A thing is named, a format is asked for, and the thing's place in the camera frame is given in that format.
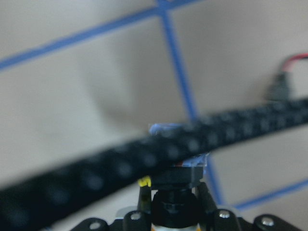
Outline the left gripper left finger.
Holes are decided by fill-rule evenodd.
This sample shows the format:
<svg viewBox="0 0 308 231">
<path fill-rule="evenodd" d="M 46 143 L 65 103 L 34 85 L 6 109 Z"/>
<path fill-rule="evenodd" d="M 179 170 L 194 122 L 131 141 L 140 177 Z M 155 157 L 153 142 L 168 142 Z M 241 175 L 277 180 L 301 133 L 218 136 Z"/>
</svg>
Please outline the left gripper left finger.
<svg viewBox="0 0 308 231">
<path fill-rule="evenodd" d="M 140 187 L 137 209 L 128 212 L 123 218 L 124 231 L 150 231 L 151 222 L 151 188 Z"/>
</svg>

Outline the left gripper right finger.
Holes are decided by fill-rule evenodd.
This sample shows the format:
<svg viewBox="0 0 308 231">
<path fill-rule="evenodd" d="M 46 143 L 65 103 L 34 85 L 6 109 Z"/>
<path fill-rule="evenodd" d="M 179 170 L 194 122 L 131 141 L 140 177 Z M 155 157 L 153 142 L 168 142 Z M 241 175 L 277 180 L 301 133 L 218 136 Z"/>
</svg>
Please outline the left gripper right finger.
<svg viewBox="0 0 308 231">
<path fill-rule="evenodd" d="M 202 231 L 240 231 L 238 218 L 227 209 L 218 209 L 207 185 L 201 182 L 196 187 L 200 205 L 199 226 Z"/>
</svg>

